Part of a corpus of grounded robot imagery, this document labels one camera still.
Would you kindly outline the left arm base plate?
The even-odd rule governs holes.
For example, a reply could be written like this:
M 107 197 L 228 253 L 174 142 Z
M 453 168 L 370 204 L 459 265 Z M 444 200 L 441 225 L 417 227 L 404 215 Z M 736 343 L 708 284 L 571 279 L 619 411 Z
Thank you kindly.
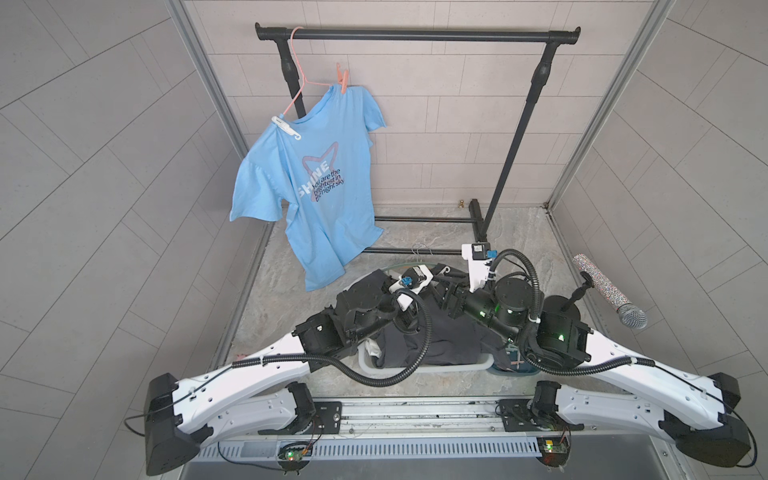
M 311 402 L 295 409 L 295 418 L 282 429 L 259 430 L 259 435 L 338 434 L 343 404 L 339 401 Z

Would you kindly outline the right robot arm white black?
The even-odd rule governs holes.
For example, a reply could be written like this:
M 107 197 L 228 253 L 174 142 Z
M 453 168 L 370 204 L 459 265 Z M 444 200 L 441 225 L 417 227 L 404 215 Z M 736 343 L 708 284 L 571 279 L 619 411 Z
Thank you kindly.
M 581 319 L 576 303 L 595 289 L 634 329 L 644 313 L 585 255 L 573 258 L 584 282 L 571 297 L 545 295 L 520 251 L 486 243 L 463 247 L 469 270 L 435 270 L 438 306 L 500 336 L 552 379 L 538 384 L 529 406 L 539 422 L 576 427 L 612 421 L 672 442 L 684 455 L 720 468 L 751 468 L 754 433 L 736 410 L 739 382 L 719 372 L 698 376 L 645 357 Z

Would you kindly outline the white clothespin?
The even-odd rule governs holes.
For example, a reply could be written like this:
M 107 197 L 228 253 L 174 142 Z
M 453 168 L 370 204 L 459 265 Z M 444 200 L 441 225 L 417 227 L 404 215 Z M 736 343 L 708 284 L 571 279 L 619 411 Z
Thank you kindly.
M 288 121 L 284 120 L 281 116 L 272 116 L 271 117 L 271 122 L 274 125 L 276 125 L 279 130 L 281 130 L 284 133 L 288 134 L 293 139 L 295 139 L 297 141 L 300 141 L 302 139 L 302 135 L 300 133 L 298 133 L 292 127 L 292 125 Z

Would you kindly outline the aluminium mounting rail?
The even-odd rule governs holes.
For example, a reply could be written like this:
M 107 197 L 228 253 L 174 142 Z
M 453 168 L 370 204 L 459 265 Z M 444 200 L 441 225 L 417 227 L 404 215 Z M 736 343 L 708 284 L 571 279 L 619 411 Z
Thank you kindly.
M 631 395 L 590 393 L 559 389 L 564 402 L 558 414 L 567 422 L 583 424 L 584 430 L 620 430 L 662 437 L 659 423 L 664 418 L 662 408 Z M 527 397 L 413 397 L 413 398 L 347 398 L 343 404 L 338 434 L 319 434 L 363 437 L 409 435 L 470 436 L 506 432 L 501 418 L 495 413 L 501 399 Z M 263 429 L 282 429 L 295 418 L 299 405 L 311 402 L 303 394 L 288 390 L 252 397 L 239 404 L 212 414 L 208 420 L 193 419 L 182 413 L 179 428 L 192 434 L 210 428 L 205 444 L 242 435 L 259 435 Z

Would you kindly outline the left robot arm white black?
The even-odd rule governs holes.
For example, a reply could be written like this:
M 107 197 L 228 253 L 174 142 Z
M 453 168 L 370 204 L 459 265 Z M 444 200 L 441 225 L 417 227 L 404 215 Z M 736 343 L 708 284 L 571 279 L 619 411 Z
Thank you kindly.
M 228 419 L 235 407 L 255 395 L 283 384 L 288 418 L 274 408 L 250 415 L 267 434 L 305 430 L 314 415 L 308 388 L 297 382 L 313 371 L 332 366 L 353 381 L 373 388 L 396 385 L 422 364 L 432 340 L 433 322 L 420 292 L 427 281 L 413 277 L 394 280 L 376 270 L 340 292 L 333 306 L 306 321 L 270 346 L 217 370 L 178 379 L 164 373 L 147 387 L 143 411 L 145 472 L 162 475 L 192 460 L 210 440 L 233 430 Z M 344 364 L 369 337 L 388 325 L 425 337 L 414 360 L 394 375 L 365 376 Z

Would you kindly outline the black clothes rack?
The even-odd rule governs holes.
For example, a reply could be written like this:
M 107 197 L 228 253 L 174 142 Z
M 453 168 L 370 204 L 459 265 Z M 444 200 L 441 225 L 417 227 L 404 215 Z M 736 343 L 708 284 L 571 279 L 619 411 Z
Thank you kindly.
M 286 74 L 283 73 L 283 60 L 288 51 L 285 42 L 288 40 L 292 29 L 287 27 L 265 27 L 255 24 L 256 35 L 261 41 L 275 43 L 281 62 L 282 74 L 286 82 Z M 508 30 L 423 30 L 423 29 L 382 29 L 382 28 L 303 28 L 295 39 L 299 40 L 331 40 L 331 41 L 412 41 L 412 42 L 469 42 L 469 43 L 541 43 L 544 50 L 540 60 L 533 71 L 531 86 L 529 88 L 525 104 L 518 121 L 513 139 L 511 141 L 505 162 L 502 166 L 496 187 L 493 191 L 490 205 L 486 211 L 481 209 L 479 201 L 473 199 L 468 206 L 469 216 L 459 217 L 414 217 L 384 215 L 376 218 L 379 222 L 389 223 L 437 223 L 437 224 L 464 224 L 472 227 L 474 240 L 485 242 L 491 226 L 493 215 L 499 204 L 501 195 L 506 186 L 514 161 L 517 157 L 523 137 L 532 118 L 535 106 L 546 86 L 551 71 L 554 57 L 562 45 L 575 45 L 581 36 L 582 28 L 573 30 L 549 30 L 549 31 L 508 31 Z

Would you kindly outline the pink clothespin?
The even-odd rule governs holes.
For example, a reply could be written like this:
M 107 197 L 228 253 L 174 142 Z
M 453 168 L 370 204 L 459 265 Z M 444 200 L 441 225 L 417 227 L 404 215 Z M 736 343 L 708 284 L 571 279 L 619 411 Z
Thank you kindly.
M 348 69 L 343 69 L 340 63 L 336 64 L 336 73 L 338 84 L 341 88 L 341 93 L 345 94 L 349 87 L 350 72 Z

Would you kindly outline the light blue printed t-shirt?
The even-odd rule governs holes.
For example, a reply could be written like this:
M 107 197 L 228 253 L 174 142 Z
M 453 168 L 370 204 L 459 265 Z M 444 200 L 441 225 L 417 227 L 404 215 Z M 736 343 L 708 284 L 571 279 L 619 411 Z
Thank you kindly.
M 372 246 L 371 132 L 385 127 L 361 86 L 331 87 L 303 118 L 270 125 L 240 164 L 230 218 L 285 220 L 309 291 L 326 287 Z

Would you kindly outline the right circuit board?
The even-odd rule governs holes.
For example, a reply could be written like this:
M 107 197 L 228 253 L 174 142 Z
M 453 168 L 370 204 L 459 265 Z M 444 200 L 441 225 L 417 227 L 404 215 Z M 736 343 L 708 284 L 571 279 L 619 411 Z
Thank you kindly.
M 571 446 L 565 438 L 537 438 L 537 446 L 539 448 L 540 456 L 537 460 L 550 468 L 564 467 L 567 463 Z

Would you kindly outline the circuit board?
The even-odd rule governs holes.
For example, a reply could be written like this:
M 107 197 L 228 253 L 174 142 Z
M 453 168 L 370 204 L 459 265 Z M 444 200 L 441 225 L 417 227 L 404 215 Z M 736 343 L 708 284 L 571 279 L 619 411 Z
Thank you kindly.
M 293 442 L 282 446 L 277 453 L 277 462 L 285 473 L 299 472 L 309 465 L 313 447 L 309 442 Z
M 571 446 L 565 438 L 537 438 L 537 446 L 539 448 L 540 456 L 537 460 L 550 468 L 564 467 L 567 463 Z

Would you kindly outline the glitter microphone on stand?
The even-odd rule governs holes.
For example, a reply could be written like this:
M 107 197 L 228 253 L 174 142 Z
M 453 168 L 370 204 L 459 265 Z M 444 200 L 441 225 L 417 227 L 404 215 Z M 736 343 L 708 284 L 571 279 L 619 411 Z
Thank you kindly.
M 571 315 L 579 319 L 580 314 L 575 308 L 575 303 L 581 300 L 589 289 L 595 289 L 616 311 L 624 326 L 633 330 L 641 330 L 647 326 L 646 313 L 634 305 L 586 255 L 575 255 L 572 263 L 579 270 L 583 283 L 573 291 L 570 297 L 558 295 L 547 297 L 543 307 L 544 312 Z

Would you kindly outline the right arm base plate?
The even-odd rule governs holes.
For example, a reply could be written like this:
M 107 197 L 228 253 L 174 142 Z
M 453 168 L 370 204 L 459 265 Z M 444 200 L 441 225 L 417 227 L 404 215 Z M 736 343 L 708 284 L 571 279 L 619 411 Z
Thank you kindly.
M 506 432 L 522 431 L 583 431 L 583 424 L 573 424 L 558 414 L 558 406 L 534 398 L 501 399 L 495 413 L 501 418 Z

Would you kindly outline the white laundry basket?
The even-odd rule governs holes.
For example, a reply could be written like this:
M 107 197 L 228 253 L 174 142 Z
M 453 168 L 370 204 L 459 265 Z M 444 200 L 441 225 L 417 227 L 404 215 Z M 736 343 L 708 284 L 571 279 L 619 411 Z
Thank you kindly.
M 364 345 L 358 347 L 357 358 L 358 358 L 359 366 L 362 369 L 362 371 L 366 375 L 373 376 L 376 378 L 394 376 L 395 374 L 403 370 L 403 367 L 395 367 L 395 368 L 376 367 L 373 362 L 373 357 L 368 353 Z M 457 372 L 467 372 L 467 371 L 484 371 L 489 369 L 493 365 L 493 363 L 494 363 L 494 359 L 491 354 L 481 354 L 479 356 L 478 361 L 473 364 L 437 366 L 437 365 L 428 365 L 428 364 L 422 363 L 416 370 L 416 373 L 437 374 L 437 373 L 457 373 Z

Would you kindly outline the dark garment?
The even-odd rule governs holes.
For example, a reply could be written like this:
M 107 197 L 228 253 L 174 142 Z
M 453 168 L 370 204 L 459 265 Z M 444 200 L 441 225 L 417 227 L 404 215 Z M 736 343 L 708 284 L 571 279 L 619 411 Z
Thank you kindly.
M 437 366 L 473 364 L 481 354 L 491 354 L 494 362 L 501 363 L 506 341 L 468 317 L 449 317 L 437 306 L 432 286 L 433 283 L 420 292 L 433 321 L 432 341 L 422 363 Z M 376 367 L 404 369 L 415 359 L 423 340 L 422 331 L 406 335 L 390 324 L 362 345 L 373 357 Z

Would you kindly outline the pink wire hanger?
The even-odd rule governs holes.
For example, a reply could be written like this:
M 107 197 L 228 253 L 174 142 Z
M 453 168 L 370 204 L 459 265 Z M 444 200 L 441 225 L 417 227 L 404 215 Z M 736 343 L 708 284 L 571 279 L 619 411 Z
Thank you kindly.
M 286 83 L 288 85 L 289 93 L 291 96 L 291 101 L 286 108 L 285 113 L 293 108 L 299 119 L 304 118 L 307 115 L 306 106 L 303 100 L 303 92 L 306 86 L 311 85 L 313 87 L 326 88 L 331 86 L 331 84 L 327 82 L 309 80 L 305 75 L 295 48 L 295 36 L 302 29 L 303 26 L 296 26 L 291 30 L 289 38 L 285 42 L 288 54 L 286 58 L 282 58 L 283 73 L 286 74 Z

